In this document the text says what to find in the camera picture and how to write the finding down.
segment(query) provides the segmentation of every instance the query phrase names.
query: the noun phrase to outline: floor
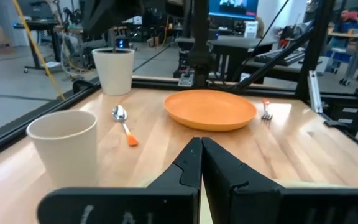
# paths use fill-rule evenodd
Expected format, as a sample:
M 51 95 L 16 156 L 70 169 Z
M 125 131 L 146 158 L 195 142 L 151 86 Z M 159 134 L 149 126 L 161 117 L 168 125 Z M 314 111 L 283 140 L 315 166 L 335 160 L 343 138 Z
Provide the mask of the floor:
M 137 44 L 138 51 L 135 53 L 134 68 L 136 75 L 148 77 L 171 77 L 178 66 L 178 49 L 171 46 L 149 48 L 144 44 Z M 53 58 L 51 49 L 40 48 L 47 59 Z M 149 60 L 157 53 L 161 54 Z M 38 108 L 50 100 L 58 97 L 49 77 L 43 71 L 30 70 L 23 72 L 24 65 L 32 65 L 32 57 L 28 47 L 18 47 L 15 53 L 0 55 L 0 127 L 14 119 Z M 330 73 L 319 77 L 321 91 L 333 91 L 352 93 L 358 87 L 358 82 L 353 81 L 349 86 L 341 86 L 338 81 L 343 77 L 346 64 L 342 64 L 337 75 Z M 61 70 L 53 72 L 53 77 L 62 92 L 71 90 L 71 81 Z M 266 78 L 265 84 L 282 86 L 284 88 L 296 88 L 296 83 Z

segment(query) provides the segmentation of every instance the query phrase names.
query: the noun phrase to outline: orange spoon handle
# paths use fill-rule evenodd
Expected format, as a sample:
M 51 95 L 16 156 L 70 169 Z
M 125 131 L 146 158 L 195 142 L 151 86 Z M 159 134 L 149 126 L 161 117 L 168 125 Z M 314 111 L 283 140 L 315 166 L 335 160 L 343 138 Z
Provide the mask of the orange spoon handle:
M 127 134 L 128 145 L 129 146 L 137 146 L 138 142 L 137 142 L 136 138 L 129 131 L 129 128 L 127 127 L 127 125 L 125 123 L 123 123 L 122 125 L 125 129 L 125 133 Z

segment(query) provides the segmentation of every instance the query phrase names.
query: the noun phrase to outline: spoon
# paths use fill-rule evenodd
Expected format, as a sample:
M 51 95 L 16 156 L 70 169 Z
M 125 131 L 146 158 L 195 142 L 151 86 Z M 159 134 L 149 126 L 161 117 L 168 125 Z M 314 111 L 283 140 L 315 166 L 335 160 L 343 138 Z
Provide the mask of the spoon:
M 112 109 L 112 117 L 124 127 L 125 133 L 127 134 L 128 145 L 137 146 L 138 142 L 136 138 L 131 134 L 129 128 L 125 124 L 125 120 L 128 118 L 127 111 L 121 105 L 118 105 Z

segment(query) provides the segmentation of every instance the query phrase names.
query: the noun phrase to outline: orange plate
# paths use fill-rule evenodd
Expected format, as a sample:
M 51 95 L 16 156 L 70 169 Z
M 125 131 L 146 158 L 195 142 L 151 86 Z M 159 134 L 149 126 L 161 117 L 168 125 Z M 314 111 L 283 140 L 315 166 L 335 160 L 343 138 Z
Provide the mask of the orange plate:
M 242 128 L 256 116 L 255 106 L 244 97 L 216 90 L 180 91 L 164 106 L 175 121 L 205 131 Z

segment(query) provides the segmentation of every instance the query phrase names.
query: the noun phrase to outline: white cup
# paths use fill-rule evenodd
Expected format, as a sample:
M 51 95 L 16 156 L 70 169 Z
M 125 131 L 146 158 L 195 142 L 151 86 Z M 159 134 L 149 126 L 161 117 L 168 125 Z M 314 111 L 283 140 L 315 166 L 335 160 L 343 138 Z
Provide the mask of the white cup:
M 112 96 L 129 93 L 132 85 L 135 51 L 111 47 L 94 49 L 93 60 L 103 93 Z
M 93 113 L 68 110 L 45 115 L 27 127 L 56 187 L 97 186 L 96 122 Z

